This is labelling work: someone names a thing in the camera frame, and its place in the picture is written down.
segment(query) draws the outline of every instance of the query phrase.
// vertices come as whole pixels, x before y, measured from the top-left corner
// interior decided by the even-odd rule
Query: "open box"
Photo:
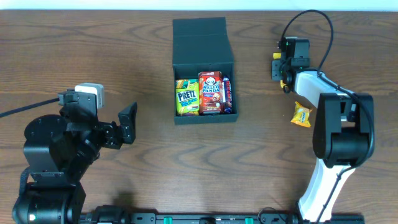
[[[175,124],[226,123],[237,120],[234,58],[224,17],[173,20],[173,71],[174,80],[197,79],[200,72],[220,71],[228,76],[232,89],[231,114],[177,116],[174,100]]]

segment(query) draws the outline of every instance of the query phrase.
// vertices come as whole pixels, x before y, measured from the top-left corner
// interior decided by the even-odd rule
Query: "white wall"
[[[398,11],[398,0],[0,0],[0,9]]]

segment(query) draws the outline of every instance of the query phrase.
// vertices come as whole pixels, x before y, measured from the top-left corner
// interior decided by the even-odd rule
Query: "yellow package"
[[[308,120],[310,112],[311,112],[310,109],[305,108],[303,105],[301,105],[296,101],[296,107],[294,109],[293,119],[290,122],[309,128],[311,127],[311,124]]]

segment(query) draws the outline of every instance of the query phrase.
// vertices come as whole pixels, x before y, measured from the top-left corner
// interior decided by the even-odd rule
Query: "wood grain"
[[[97,205],[164,212],[256,213],[290,210],[314,165],[313,129],[290,124],[293,95],[271,81],[271,55],[296,12],[0,11],[0,111],[53,98],[83,82],[102,83],[102,121],[137,101],[137,138],[102,149],[82,179],[84,212]],[[398,14],[328,13],[335,41],[329,78],[372,94],[376,151],[345,184],[335,212],[361,212],[367,223],[398,219]],[[226,16],[235,58],[239,119],[175,126],[172,19]],[[328,43],[328,25],[308,14],[288,35],[308,37],[312,64]],[[1,119],[0,223],[13,223],[24,128],[58,113],[47,105]],[[316,111],[311,114],[314,124]]]

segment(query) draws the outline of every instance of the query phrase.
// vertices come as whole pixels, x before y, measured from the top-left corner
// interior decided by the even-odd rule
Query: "box lid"
[[[225,17],[173,20],[173,66],[233,63]]]

